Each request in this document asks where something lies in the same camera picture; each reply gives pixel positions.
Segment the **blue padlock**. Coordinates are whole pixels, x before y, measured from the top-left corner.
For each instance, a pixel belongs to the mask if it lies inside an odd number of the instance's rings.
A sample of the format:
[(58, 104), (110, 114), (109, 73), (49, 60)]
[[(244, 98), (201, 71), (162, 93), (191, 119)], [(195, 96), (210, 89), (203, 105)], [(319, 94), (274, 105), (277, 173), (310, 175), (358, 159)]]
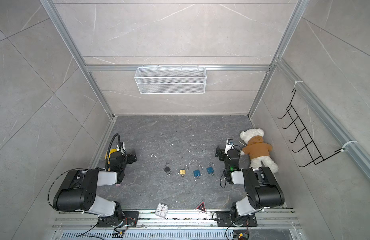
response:
[(196, 179), (200, 179), (202, 169), (203, 169), (202, 165), (197, 165), (196, 170), (193, 171), (193, 175)]
[(215, 172), (214, 172), (214, 163), (213, 162), (209, 162), (209, 167), (206, 168), (207, 170), (207, 173), (211, 176), (214, 176)]

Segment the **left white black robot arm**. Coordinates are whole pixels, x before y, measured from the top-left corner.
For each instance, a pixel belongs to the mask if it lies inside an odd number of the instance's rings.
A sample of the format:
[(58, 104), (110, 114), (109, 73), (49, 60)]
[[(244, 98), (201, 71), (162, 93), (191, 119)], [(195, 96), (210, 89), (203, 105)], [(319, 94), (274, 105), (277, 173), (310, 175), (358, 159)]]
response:
[(128, 164), (137, 161), (136, 151), (124, 154), (123, 151), (111, 150), (106, 169), (69, 170), (56, 192), (52, 207), (61, 212), (84, 212), (102, 218), (124, 218), (121, 204), (106, 200), (97, 195), (97, 188), (121, 184)]

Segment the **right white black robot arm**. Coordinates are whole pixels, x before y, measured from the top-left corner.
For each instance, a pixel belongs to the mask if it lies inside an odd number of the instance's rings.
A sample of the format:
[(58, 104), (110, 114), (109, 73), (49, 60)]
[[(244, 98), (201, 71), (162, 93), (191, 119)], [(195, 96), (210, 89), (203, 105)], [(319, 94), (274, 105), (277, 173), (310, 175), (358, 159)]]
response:
[(234, 202), (230, 208), (233, 221), (284, 204), (284, 194), (273, 172), (263, 161), (253, 167), (240, 169), (240, 153), (234, 146), (227, 146), (225, 149), (217, 147), (215, 157), (224, 162), (225, 168), (221, 177), (225, 183), (242, 185), (245, 190), (245, 197)]

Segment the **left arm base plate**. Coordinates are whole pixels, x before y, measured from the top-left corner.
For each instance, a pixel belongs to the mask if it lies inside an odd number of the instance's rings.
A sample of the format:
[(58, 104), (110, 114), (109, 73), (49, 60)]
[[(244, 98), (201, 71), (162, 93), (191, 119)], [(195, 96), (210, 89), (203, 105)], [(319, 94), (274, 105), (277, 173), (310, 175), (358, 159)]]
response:
[(126, 211), (123, 212), (121, 217), (116, 215), (110, 217), (99, 217), (96, 227), (97, 228), (126, 228), (135, 227), (139, 219), (139, 211)]

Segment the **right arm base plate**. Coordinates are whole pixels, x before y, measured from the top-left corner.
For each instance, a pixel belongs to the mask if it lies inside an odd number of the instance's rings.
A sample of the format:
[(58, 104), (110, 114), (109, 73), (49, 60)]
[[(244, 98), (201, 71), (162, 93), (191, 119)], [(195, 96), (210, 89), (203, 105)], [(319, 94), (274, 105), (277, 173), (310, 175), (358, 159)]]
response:
[(212, 214), (212, 219), (219, 227), (257, 227), (255, 215), (238, 216), (229, 211), (217, 211)]

